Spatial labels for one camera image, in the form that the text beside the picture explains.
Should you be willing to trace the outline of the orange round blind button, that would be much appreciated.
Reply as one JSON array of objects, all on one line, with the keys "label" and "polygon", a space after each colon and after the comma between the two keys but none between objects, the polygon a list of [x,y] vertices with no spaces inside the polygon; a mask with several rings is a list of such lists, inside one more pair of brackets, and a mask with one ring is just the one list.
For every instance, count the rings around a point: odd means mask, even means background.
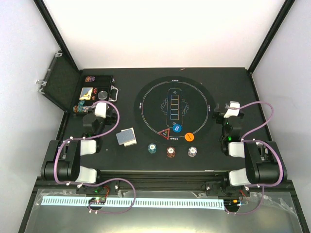
[{"label": "orange round blind button", "polygon": [[186,133],[184,138],[186,141],[192,142],[194,140],[194,134],[193,133]]}]

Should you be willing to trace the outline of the blue round blind button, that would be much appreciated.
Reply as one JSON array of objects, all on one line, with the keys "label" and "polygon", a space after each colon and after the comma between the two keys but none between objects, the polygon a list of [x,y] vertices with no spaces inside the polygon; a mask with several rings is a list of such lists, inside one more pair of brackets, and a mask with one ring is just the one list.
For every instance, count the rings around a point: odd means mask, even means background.
[{"label": "blue round blind button", "polygon": [[182,126],[179,125],[179,124],[174,124],[174,125],[173,125],[173,131],[174,131],[175,133],[181,132],[181,131],[182,131]]}]

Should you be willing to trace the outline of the teal poker chip stack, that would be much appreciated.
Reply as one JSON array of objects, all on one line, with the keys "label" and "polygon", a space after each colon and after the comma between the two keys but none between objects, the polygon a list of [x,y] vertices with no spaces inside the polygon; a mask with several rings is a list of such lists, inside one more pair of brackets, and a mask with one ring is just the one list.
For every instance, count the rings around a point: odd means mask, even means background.
[{"label": "teal poker chip stack", "polygon": [[151,144],[148,145],[148,152],[149,152],[150,154],[156,153],[156,150],[157,150],[156,144],[151,143]]}]

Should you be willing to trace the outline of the red triangular all-in button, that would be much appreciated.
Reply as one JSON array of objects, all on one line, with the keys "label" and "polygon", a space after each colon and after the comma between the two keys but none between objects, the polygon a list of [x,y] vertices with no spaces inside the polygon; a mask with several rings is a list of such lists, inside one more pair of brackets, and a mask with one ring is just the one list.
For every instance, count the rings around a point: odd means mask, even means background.
[{"label": "red triangular all-in button", "polygon": [[162,137],[164,137],[166,140],[169,140],[170,138],[170,128],[166,128],[164,130],[161,130],[158,132],[158,134]]}]

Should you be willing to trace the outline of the red-brown poker chip stack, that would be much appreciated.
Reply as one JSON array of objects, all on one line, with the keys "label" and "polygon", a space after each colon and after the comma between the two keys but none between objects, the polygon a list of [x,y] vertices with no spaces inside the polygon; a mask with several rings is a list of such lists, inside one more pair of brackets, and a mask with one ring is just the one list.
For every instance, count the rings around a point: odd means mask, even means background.
[{"label": "red-brown poker chip stack", "polygon": [[174,158],[175,157],[175,148],[174,147],[168,147],[167,148],[167,156],[169,158]]}]

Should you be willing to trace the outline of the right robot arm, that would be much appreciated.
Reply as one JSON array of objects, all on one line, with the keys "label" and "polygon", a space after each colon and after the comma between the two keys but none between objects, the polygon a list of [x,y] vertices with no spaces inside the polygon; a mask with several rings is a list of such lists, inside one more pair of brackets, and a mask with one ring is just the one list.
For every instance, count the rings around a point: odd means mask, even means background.
[{"label": "right robot arm", "polygon": [[[244,117],[242,109],[257,104],[270,107],[269,118],[261,125],[241,135]],[[219,139],[221,151],[226,156],[242,158],[245,162],[244,168],[230,171],[228,179],[221,183],[221,190],[225,195],[233,195],[242,185],[274,187],[287,180],[287,169],[276,142],[246,139],[251,133],[265,127],[272,119],[273,114],[273,106],[263,101],[255,101],[243,106],[239,102],[231,101],[223,108],[216,105],[213,118],[217,124],[222,126],[222,134]]]}]

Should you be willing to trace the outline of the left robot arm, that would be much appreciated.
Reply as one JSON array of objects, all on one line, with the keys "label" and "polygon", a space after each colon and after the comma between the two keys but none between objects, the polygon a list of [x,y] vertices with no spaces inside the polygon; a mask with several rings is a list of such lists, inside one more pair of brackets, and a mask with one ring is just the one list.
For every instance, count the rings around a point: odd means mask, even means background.
[{"label": "left robot arm", "polygon": [[86,185],[94,194],[101,193],[104,181],[97,177],[97,170],[80,165],[81,146],[86,148],[84,155],[94,154],[97,150],[97,138],[112,132],[120,121],[120,114],[116,106],[108,101],[98,101],[93,104],[95,109],[110,105],[115,109],[117,121],[109,131],[91,137],[69,138],[65,141],[52,140],[49,143],[46,156],[41,168],[41,178],[46,181],[55,181],[58,184]]}]

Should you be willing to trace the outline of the clear dealer button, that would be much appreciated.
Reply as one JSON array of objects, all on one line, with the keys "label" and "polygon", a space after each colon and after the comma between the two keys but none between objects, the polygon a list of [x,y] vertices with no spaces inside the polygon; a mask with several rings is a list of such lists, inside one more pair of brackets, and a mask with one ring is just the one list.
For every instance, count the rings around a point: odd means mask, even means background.
[{"label": "clear dealer button", "polygon": [[97,97],[99,100],[105,100],[108,97],[108,93],[106,91],[100,91]]}]

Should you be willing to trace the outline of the deck of playing cards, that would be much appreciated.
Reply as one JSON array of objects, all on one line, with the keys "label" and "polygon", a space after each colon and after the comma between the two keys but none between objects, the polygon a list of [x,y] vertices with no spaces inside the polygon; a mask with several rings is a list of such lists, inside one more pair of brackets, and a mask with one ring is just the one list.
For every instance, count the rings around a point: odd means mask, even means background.
[{"label": "deck of playing cards", "polygon": [[135,145],[137,143],[134,128],[121,130],[121,132],[116,134],[116,138],[118,144],[124,145],[125,147]]}]

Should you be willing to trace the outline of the chips row in case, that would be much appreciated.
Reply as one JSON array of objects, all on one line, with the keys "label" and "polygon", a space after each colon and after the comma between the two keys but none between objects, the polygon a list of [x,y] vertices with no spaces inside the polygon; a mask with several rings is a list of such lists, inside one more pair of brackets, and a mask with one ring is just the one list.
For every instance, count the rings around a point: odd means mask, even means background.
[{"label": "chips row in case", "polygon": [[94,109],[91,105],[85,105],[85,101],[81,100],[77,105],[73,106],[72,110],[74,113],[87,114]]}]

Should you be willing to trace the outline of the card box in case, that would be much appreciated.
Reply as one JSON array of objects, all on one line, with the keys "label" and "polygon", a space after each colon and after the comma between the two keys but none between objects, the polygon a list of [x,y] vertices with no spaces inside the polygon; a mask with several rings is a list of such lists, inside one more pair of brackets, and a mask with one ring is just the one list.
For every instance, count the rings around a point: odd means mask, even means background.
[{"label": "card box in case", "polygon": [[79,100],[91,100],[93,87],[83,87],[79,96]]}]

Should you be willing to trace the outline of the black poker chip case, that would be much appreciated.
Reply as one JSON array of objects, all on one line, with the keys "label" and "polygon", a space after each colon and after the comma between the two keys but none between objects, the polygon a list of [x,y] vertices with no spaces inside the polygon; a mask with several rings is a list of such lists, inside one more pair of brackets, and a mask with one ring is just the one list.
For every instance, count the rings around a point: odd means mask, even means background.
[{"label": "black poker chip case", "polygon": [[[94,82],[86,83],[87,76],[95,76]],[[113,75],[83,74],[70,64],[68,58],[58,51],[46,71],[43,79],[37,80],[38,92],[66,113],[74,113],[72,108],[77,105],[83,87],[93,87],[91,100],[84,100],[85,105],[98,101],[98,93],[106,91],[111,96],[114,85]]]}]

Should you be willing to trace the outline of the purple chips in case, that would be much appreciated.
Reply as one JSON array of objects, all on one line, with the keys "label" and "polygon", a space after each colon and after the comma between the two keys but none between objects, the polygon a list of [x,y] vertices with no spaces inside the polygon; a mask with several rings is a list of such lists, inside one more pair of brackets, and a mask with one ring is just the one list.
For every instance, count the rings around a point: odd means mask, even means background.
[{"label": "purple chips in case", "polygon": [[87,76],[85,78],[85,82],[86,83],[90,83],[90,82],[94,82],[96,80],[96,77],[95,76]]}]

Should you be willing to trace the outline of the purple poker chip stack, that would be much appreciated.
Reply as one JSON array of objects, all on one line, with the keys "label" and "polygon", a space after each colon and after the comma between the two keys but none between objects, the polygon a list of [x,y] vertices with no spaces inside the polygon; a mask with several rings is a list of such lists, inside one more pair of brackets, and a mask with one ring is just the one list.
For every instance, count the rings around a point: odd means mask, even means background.
[{"label": "purple poker chip stack", "polygon": [[194,157],[197,154],[197,148],[196,147],[190,147],[188,150],[188,156]]}]

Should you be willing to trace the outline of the round black poker mat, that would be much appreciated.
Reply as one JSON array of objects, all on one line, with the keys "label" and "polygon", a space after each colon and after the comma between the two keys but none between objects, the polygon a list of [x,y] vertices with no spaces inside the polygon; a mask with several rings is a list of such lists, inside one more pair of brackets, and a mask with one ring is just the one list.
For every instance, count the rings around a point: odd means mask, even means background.
[{"label": "round black poker mat", "polygon": [[[137,94],[134,103],[135,121],[144,136],[152,143],[184,146],[211,136],[215,100],[199,82],[180,76],[166,76],[146,84]],[[182,126],[175,133],[173,125]],[[159,131],[170,128],[166,140]],[[184,136],[193,133],[188,142]]]}]

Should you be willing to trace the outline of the light blue slotted strip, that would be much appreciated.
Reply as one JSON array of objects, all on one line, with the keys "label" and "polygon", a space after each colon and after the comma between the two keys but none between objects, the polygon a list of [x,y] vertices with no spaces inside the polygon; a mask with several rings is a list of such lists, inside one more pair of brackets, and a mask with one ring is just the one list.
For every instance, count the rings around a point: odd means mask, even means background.
[{"label": "light blue slotted strip", "polygon": [[224,210],[223,200],[218,199],[160,199],[160,198],[107,198],[45,196],[44,206],[124,207],[128,208],[189,208]]}]

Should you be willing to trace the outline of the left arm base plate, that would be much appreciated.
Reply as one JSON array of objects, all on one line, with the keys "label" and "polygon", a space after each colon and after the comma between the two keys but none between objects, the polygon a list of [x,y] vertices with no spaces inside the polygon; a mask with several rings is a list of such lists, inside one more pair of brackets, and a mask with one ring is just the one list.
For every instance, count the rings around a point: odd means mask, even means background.
[{"label": "left arm base plate", "polygon": [[109,195],[116,195],[119,190],[119,184],[119,181],[112,181],[97,187],[83,185],[82,187],[76,189],[76,194],[104,196],[108,193]]}]

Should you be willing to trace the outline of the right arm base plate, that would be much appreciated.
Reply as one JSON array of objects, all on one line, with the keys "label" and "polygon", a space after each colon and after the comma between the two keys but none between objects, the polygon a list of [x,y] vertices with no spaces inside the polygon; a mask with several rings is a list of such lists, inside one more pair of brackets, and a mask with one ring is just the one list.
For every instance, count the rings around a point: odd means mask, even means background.
[{"label": "right arm base plate", "polygon": [[224,181],[205,182],[202,189],[205,190],[207,196],[239,197],[246,194],[243,192],[242,186],[230,186]]}]

